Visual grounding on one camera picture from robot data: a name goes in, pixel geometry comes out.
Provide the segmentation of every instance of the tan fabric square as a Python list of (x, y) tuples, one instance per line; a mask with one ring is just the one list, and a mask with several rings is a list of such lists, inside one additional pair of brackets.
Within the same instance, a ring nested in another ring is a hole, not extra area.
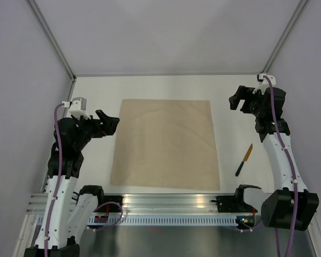
[(219, 190), (209, 101), (123, 100), (111, 184)]

